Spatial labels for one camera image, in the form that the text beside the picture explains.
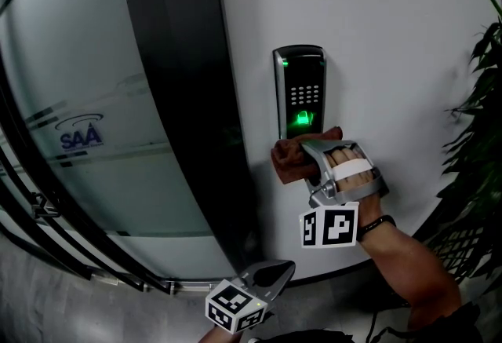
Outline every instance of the brown cloth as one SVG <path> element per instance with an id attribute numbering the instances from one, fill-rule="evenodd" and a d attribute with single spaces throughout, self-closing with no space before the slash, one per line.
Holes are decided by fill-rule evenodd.
<path id="1" fill-rule="evenodd" d="M 283 184 L 289 184 L 302 178 L 319 174 L 319 168 L 313 158 L 300 146 L 302 140 L 341 140 L 344 136 L 339 126 L 334 126 L 325 133 L 305 133 L 293 139 L 281 139 L 271 150 L 272 163 Z"/>

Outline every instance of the black wristband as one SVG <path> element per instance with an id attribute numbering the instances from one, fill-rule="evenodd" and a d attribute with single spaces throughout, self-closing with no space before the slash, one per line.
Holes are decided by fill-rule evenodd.
<path id="1" fill-rule="evenodd" d="M 385 221 L 388 221 L 389 223 L 392 223 L 394 226 L 395 226 L 395 221 L 394 219 L 392 218 L 392 216 L 389 216 L 388 214 L 385 214 L 384 216 L 382 217 L 379 217 L 378 219 L 376 219 L 374 222 L 368 224 L 367 226 L 364 226 L 364 227 L 361 227 L 358 229 L 358 236 L 357 236 L 357 240 L 358 241 L 361 241 L 362 240 L 362 237 L 367 233 L 367 232 L 370 232 L 371 230 L 373 230 L 375 227 L 381 225 L 382 223 L 384 223 Z"/>

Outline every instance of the black cable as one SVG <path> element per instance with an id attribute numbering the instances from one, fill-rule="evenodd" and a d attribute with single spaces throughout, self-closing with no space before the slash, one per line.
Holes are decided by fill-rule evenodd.
<path id="1" fill-rule="evenodd" d="M 368 336 L 366 336 L 366 343 L 369 343 L 369 339 L 371 339 L 371 335 L 373 334 L 373 331 L 375 330 L 375 323 L 377 323 L 377 315 L 378 315 L 378 311 L 375 311 L 373 313 L 373 320 L 371 321 L 371 327 L 369 328 Z"/>
<path id="2" fill-rule="evenodd" d="M 392 327 L 386 327 L 377 336 L 375 336 L 372 339 L 371 343 L 378 343 L 385 332 L 393 334 L 397 338 L 410 339 L 410 338 L 415 338 L 421 332 L 421 330 L 414 330 L 411 332 L 399 332 L 398 330 L 396 330 Z"/>

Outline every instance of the saa logo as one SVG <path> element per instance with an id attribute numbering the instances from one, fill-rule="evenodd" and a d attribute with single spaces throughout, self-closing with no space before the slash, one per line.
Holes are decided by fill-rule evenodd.
<path id="1" fill-rule="evenodd" d="M 103 141 L 94 123 L 102 118 L 102 114 L 77 115 L 58 123 L 56 130 L 67 131 L 60 137 L 61 147 L 65 151 L 74 151 L 101 146 Z"/>

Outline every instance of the hand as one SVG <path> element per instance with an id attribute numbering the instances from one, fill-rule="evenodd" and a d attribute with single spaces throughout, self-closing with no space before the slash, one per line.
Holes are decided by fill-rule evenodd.
<path id="1" fill-rule="evenodd" d="M 219 326 L 211 329 L 198 343 L 239 343 L 242 332 L 231 334 Z"/>
<path id="2" fill-rule="evenodd" d="M 336 149 L 331 152 L 330 155 L 326 155 L 331 167 L 335 167 L 343 162 L 352 159 L 364 159 L 356 151 L 352 151 L 349 148 Z M 347 191 L 352 188 L 356 188 L 360 185 L 366 184 L 373 179 L 373 173 L 369 170 L 363 171 L 362 173 L 354 174 L 353 176 L 343 178 L 336 182 L 336 187 L 338 191 Z M 359 200 L 359 218 L 358 226 L 364 227 L 381 217 L 382 209 L 380 207 L 380 196 L 378 194 L 373 194 L 366 196 Z"/>

